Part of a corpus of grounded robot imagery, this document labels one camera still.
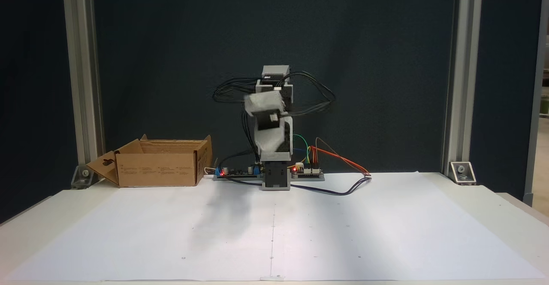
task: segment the dark wall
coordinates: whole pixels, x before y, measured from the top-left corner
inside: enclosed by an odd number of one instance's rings
[[[483,0],[471,157],[477,180],[522,199],[541,0]]]
[[[243,150],[240,107],[214,103],[214,88],[289,64],[338,97],[294,132],[372,171],[441,168],[454,0],[94,2],[108,149],[147,133],[212,134],[221,158]],[[298,105],[320,99],[295,84]]]
[[[70,187],[77,165],[63,0],[1,0],[0,223]]]

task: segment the red wire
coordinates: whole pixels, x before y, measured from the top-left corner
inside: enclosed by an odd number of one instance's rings
[[[357,163],[355,163],[355,162],[353,162],[353,161],[351,161],[351,160],[348,160],[347,158],[344,158],[343,156],[339,156],[339,155],[337,155],[337,154],[333,154],[332,152],[328,152],[328,151],[326,151],[326,150],[322,150],[322,149],[317,148],[317,147],[315,147],[315,146],[311,146],[311,148],[314,149],[315,152],[318,150],[318,151],[324,152],[324,153],[326,153],[326,154],[328,154],[328,155],[335,156],[336,158],[341,158],[343,161],[348,162],[348,163],[350,163],[350,164],[353,164],[353,165],[355,166],[355,168],[357,168],[360,172],[362,172],[362,173],[364,173],[364,174],[366,174],[366,175],[368,175],[368,176],[370,175],[370,173],[369,173],[364,167],[360,166],[359,164],[357,164]]]

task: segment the white cable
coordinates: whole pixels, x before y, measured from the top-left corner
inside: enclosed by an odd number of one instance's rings
[[[209,174],[209,173],[206,171],[206,169],[211,169],[211,170],[215,171],[215,168],[212,168],[212,167],[204,167],[204,173],[205,173],[205,174]]]

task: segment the orange wire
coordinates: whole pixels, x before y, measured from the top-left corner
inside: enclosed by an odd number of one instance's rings
[[[310,146],[310,147],[311,147],[312,149],[314,149],[314,150],[318,150],[318,151],[323,152],[323,153],[326,153],[326,154],[328,154],[328,155],[335,156],[336,158],[341,158],[343,161],[349,162],[350,164],[353,164],[353,165],[355,166],[355,168],[357,168],[357,169],[360,170],[361,172],[367,173],[368,175],[370,174],[369,171],[367,171],[364,167],[360,166],[359,164],[357,164],[357,163],[355,163],[355,162],[353,162],[353,161],[351,161],[351,160],[348,160],[347,158],[344,158],[343,156],[339,156],[339,155],[337,155],[337,154],[333,154],[332,152],[328,152],[328,151],[326,151],[326,150],[322,150],[322,149],[317,148],[317,147],[315,147],[315,146]]]

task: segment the green wire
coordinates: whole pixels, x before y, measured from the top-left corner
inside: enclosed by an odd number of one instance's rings
[[[299,138],[303,139],[303,142],[305,142],[305,150],[307,151],[307,163],[309,163],[309,159],[308,159],[309,148],[308,148],[307,140],[305,140],[305,138],[299,134],[294,134],[294,136],[298,136]]]

